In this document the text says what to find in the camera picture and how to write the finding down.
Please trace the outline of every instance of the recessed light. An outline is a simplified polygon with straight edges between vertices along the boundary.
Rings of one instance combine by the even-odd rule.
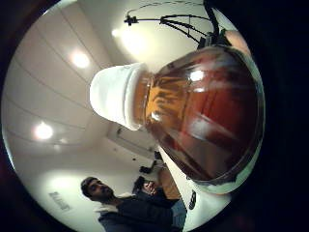
[[[48,139],[52,136],[52,134],[53,134],[52,127],[45,124],[44,122],[41,122],[35,128],[35,135],[38,139]]]

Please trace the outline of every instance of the person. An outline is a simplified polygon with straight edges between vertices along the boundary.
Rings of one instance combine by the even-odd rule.
[[[106,232],[182,231],[186,208],[181,200],[164,208],[134,195],[115,196],[114,190],[96,177],[85,178],[81,190],[90,200],[101,203],[98,221]]]
[[[179,199],[167,199],[165,192],[157,182],[146,180],[139,176],[134,183],[132,193],[141,199],[152,201],[154,204],[171,208]]]

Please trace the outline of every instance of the white wall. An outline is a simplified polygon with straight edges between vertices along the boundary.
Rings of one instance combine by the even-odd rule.
[[[65,157],[18,157],[14,165],[24,186],[52,216],[73,230],[99,232],[102,227],[97,221],[98,214],[93,212],[99,203],[81,194],[80,182],[87,176],[96,176],[116,194],[131,192],[133,182],[140,175],[139,166],[150,166],[151,163],[150,159],[103,138],[100,146],[83,153],[66,154]],[[154,179],[155,174],[147,178]],[[63,212],[53,202],[48,194],[54,191],[60,193],[71,210]]]

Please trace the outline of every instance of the man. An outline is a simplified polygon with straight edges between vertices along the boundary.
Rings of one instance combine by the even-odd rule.
[[[96,177],[87,177],[81,190],[92,201],[102,205],[98,221],[106,232],[169,232],[181,231],[186,209],[182,201],[172,208],[157,206],[152,201],[136,196],[115,196],[109,186]]]

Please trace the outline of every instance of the white lid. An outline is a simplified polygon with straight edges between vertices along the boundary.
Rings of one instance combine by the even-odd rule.
[[[147,70],[142,63],[116,66],[99,71],[91,82],[90,103],[103,118],[137,131],[133,122],[133,100],[140,73]]]

